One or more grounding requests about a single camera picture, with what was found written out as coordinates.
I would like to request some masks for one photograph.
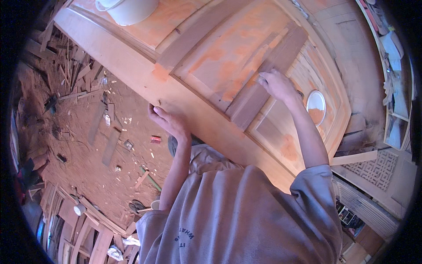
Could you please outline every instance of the wooden door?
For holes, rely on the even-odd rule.
[[[291,77],[296,88],[305,93],[305,99],[311,90],[320,90],[328,111],[319,131],[330,158],[333,157],[349,120],[349,103],[326,48],[289,1],[160,1],[149,18],[128,27],[118,26],[107,14],[100,14],[93,3],[94,0],[75,0],[68,9],[94,22],[153,63],[147,78],[156,85],[176,80],[227,122],[237,125],[237,131],[230,128],[224,133],[238,136],[244,132],[293,175],[304,168],[294,124],[282,103],[270,98],[256,78],[259,71],[277,68]],[[65,26],[64,17],[56,21]],[[145,71],[150,68],[150,65],[143,67]],[[187,110],[185,114],[191,117],[197,110]],[[207,121],[206,116],[201,118],[198,121],[200,118],[195,117],[199,123],[193,125],[196,127],[193,132],[198,135],[205,134],[199,125],[209,127],[205,122],[213,122]],[[217,125],[221,129],[229,127],[222,122]],[[215,136],[207,134],[202,139],[222,152],[218,146],[224,148],[224,144],[212,144],[218,141]],[[246,147],[242,137],[236,140],[236,151],[244,152],[239,149],[242,145]],[[244,160],[256,160],[252,157],[254,153],[241,156],[244,155],[251,155]]]

